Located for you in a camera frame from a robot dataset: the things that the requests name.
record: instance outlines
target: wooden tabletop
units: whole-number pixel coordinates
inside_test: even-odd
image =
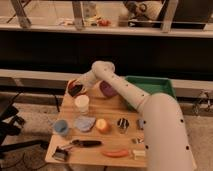
[[[66,163],[70,164],[87,164],[87,165],[105,165],[105,166],[126,166],[126,167],[146,167],[146,158],[140,157],[137,160],[133,155],[121,158],[110,158],[101,154],[101,150],[119,150],[128,149],[144,150],[144,144],[132,143],[132,138],[143,138],[143,131],[137,129],[136,120],[140,117],[135,111],[130,111],[126,108],[125,101],[119,95],[113,98],[106,98],[99,90],[99,83],[94,88],[87,92],[90,98],[89,113],[85,116],[94,116],[96,119],[104,118],[111,125],[111,131],[108,134],[101,134],[95,127],[90,132],[83,133],[74,128],[73,123],[80,113],[74,105],[74,98],[71,97],[67,91],[61,106],[61,111],[58,119],[65,119],[69,123],[69,135],[61,137],[53,132],[49,148],[46,154],[46,162],[59,163],[59,161],[52,158],[57,146],[68,144],[73,139],[81,140],[101,140],[102,145],[92,148],[74,147],[70,151],[70,155]],[[119,118],[127,118],[130,126],[125,134],[120,134],[116,123]]]

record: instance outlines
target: green bin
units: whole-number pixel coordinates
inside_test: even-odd
[[[172,87],[171,81],[168,78],[158,78],[158,77],[143,77],[143,76],[131,76],[128,75],[125,79],[134,84],[135,86],[143,89],[144,91],[154,94],[154,93],[166,93],[174,97],[175,92]],[[127,103],[128,109],[133,109],[133,107]]]

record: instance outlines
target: red object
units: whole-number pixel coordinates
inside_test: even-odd
[[[129,150],[127,149],[120,149],[120,150],[115,150],[115,151],[108,151],[108,150],[102,150],[101,154],[107,156],[107,157],[125,157],[129,155]]]
[[[109,20],[99,20],[98,21],[99,26],[109,26],[111,22]]]
[[[76,84],[76,80],[73,80],[71,82],[68,83],[67,89],[68,89],[68,93],[72,96],[72,97],[77,97],[79,95],[83,95],[86,93],[86,89],[83,87],[80,92],[77,92],[76,94],[72,94],[72,89],[75,88],[75,86],[77,86]]]

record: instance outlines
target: blue cup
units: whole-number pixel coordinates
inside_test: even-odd
[[[57,120],[53,125],[53,129],[57,134],[66,136],[69,132],[69,125],[65,120]]]

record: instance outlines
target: purple ball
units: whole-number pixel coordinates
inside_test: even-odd
[[[106,97],[113,97],[118,94],[106,81],[102,81],[99,87],[103,95]]]

